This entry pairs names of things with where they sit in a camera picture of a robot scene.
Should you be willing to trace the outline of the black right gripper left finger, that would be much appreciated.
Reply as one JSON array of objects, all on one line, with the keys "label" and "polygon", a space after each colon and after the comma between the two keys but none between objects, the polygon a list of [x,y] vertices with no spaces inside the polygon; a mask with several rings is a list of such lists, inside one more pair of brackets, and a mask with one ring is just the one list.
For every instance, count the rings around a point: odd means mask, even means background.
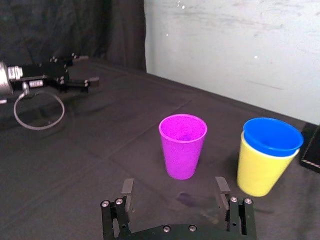
[{"label": "black right gripper left finger", "polygon": [[103,200],[100,203],[102,235],[104,240],[130,240],[129,227],[132,212],[134,178],[124,180],[121,197],[114,201]]}]

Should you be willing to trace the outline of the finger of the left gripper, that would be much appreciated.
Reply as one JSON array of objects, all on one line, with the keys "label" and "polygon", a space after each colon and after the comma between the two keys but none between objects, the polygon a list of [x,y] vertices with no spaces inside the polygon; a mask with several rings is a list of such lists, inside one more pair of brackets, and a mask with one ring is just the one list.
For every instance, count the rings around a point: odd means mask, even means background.
[{"label": "finger of the left gripper", "polygon": [[71,54],[71,57],[72,57],[72,62],[73,63],[89,59],[89,56],[87,56],[87,55],[77,55],[74,52]]},{"label": "finger of the left gripper", "polygon": [[90,77],[88,79],[68,79],[60,81],[59,89],[62,92],[79,90],[80,92],[88,93],[90,88],[96,88],[99,84],[99,77]]}]

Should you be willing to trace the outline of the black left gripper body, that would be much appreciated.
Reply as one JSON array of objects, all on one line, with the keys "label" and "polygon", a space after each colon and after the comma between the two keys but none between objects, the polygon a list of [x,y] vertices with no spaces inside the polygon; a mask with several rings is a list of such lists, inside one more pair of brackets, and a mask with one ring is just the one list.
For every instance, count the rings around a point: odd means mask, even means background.
[{"label": "black left gripper body", "polygon": [[71,57],[52,57],[47,62],[9,67],[9,83],[14,90],[27,83],[29,88],[46,86],[62,88],[70,78],[68,67],[73,65]]}]

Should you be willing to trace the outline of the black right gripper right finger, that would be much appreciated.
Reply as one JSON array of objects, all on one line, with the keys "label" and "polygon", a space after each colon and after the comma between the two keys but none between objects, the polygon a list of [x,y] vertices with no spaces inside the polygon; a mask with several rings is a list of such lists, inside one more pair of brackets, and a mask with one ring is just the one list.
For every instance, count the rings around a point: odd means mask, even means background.
[{"label": "black right gripper right finger", "polygon": [[222,176],[215,177],[216,201],[223,215],[225,230],[219,229],[218,240],[256,240],[254,201],[231,194],[231,189]]}]

